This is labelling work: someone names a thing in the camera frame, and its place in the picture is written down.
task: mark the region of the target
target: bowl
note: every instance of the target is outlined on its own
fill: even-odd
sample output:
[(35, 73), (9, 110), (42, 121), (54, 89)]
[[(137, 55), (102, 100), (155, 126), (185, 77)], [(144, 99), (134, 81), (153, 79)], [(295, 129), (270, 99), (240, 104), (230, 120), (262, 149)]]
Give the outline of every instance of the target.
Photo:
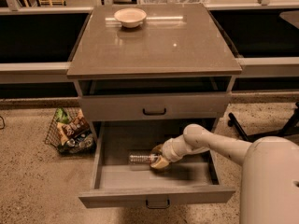
[(137, 27), (146, 17), (147, 13), (138, 8), (126, 8), (114, 14), (114, 18), (127, 28)]

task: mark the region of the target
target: gray tabletop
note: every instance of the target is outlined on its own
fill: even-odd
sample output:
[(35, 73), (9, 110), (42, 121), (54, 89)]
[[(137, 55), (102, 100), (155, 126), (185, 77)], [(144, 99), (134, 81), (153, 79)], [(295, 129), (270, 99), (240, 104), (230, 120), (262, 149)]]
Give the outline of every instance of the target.
[[(146, 20), (122, 27), (114, 13), (127, 7), (143, 9)], [(240, 73), (206, 8), (175, 4), (96, 7), (67, 74), (89, 79)]]

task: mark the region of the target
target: drawer front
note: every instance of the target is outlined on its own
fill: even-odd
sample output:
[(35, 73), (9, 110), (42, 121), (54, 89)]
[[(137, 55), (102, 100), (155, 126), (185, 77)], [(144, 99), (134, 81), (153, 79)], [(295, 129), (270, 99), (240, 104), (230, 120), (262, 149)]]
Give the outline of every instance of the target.
[(225, 112), (228, 93), (84, 97), (84, 116), (93, 120), (217, 118)]
[(162, 171), (133, 169), (132, 150), (149, 151), (176, 137), (188, 119), (104, 122), (94, 159), (92, 187), (79, 198), (88, 208), (167, 208), (173, 204), (226, 203), (235, 190), (221, 184), (213, 155), (185, 156)]

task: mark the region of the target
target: cabinet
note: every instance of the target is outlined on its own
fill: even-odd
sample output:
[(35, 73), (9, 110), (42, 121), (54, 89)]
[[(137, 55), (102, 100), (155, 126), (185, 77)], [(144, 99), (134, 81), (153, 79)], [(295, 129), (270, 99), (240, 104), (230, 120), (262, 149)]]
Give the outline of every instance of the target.
[(96, 7), (68, 78), (97, 140), (87, 207), (227, 202), (234, 189), (217, 175), (210, 152), (164, 172), (133, 171), (130, 150), (150, 151), (190, 123), (209, 130), (223, 116), (239, 64), (204, 6), (135, 5), (147, 19), (133, 29)]

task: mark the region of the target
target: robotic arm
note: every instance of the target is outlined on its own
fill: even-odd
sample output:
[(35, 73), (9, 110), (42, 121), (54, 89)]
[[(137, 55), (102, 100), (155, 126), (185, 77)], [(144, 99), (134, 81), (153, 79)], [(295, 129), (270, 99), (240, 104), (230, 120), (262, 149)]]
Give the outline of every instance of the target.
[(299, 146), (287, 139), (265, 137), (250, 143), (191, 124), (183, 135), (153, 149), (162, 155), (151, 167), (162, 169), (208, 149), (243, 167), (240, 224), (299, 223)]

